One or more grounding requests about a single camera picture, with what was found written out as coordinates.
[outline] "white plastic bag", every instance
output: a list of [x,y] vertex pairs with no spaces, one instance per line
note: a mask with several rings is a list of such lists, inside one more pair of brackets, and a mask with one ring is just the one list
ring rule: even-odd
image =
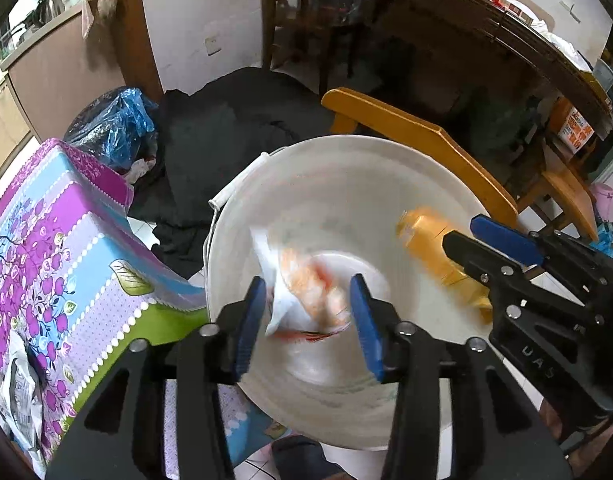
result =
[[30,457],[33,471],[44,478],[46,463],[40,451],[42,434],[42,394],[38,377],[29,365],[29,359],[20,335],[11,330],[9,365],[1,386],[4,399],[4,419],[11,428],[15,441]]
[[350,325],[346,293],[320,263],[291,248],[270,247],[263,229],[251,229],[251,237],[267,283],[267,336],[310,339]]

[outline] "doorframe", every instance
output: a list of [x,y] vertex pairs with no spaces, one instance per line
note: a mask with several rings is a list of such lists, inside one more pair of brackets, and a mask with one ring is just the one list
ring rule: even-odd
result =
[[151,100],[164,95],[146,26],[142,0],[118,0],[111,36],[122,75],[128,86],[135,86]]

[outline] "blue gripper pad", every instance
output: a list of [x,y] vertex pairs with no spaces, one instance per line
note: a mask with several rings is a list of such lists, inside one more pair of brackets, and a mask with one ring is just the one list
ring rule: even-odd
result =
[[488,216],[474,216],[471,219],[471,232],[481,242],[506,254],[524,266],[541,266],[544,261],[544,256],[531,238],[491,220]]
[[355,326],[358,329],[358,336],[360,337],[360,346],[362,346],[364,361],[376,380],[382,382],[385,375],[382,355],[383,345],[386,342],[383,341],[382,336],[378,332],[376,323],[371,316],[371,307],[369,303],[373,298],[361,274],[356,274],[351,279],[349,299],[351,301],[351,312],[353,313]]
[[240,333],[237,338],[237,352],[235,353],[234,371],[237,376],[237,381],[242,375],[247,373],[251,363],[251,354],[253,346],[258,336],[260,322],[266,307],[266,283],[263,279],[256,276],[249,290],[244,297],[245,314],[244,322],[240,326]]

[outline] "bucket handle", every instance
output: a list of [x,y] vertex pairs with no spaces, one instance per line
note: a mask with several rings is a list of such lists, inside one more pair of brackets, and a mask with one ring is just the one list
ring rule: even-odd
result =
[[213,233],[216,229],[216,224],[218,222],[218,216],[220,214],[220,211],[222,210],[226,202],[228,202],[228,200],[231,198],[233,193],[235,193],[235,191],[242,185],[245,178],[247,178],[250,173],[253,173],[253,171],[257,170],[259,167],[265,164],[270,157],[272,157],[278,152],[281,152],[284,148],[286,148],[286,146],[278,148],[277,150],[271,152],[270,155],[267,152],[262,152],[251,164],[249,164],[240,173],[238,173],[231,182],[226,184],[226,186],[224,186],[218,192],[218,194],[215,195],[215,197],[208,201],[208,204],[213,209],[213,219],[211,220],[211,227],[208,230],[208,236],[206,236],[206,240],[204,240],[204,245],[202,247],[202,260],[204,265],[203,270],[206,278],[206,285],[208,285],[208,256],[210,254],[211,243],[213,242]]

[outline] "floral tablecloth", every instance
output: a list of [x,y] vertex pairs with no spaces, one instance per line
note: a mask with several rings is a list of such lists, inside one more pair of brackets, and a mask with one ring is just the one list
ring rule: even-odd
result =
[[[47,461],[130,341],[175,341],[208,321],[203,288],[161,264],[131,232],[132,196],[120,175],[51,139],[0,199],[0,372],[15,330],[40,372]],[[230,437],[254,414],[260,428],[272,425],[241,393],[221,393]],[[231,451],[234,460],[246,457]]]

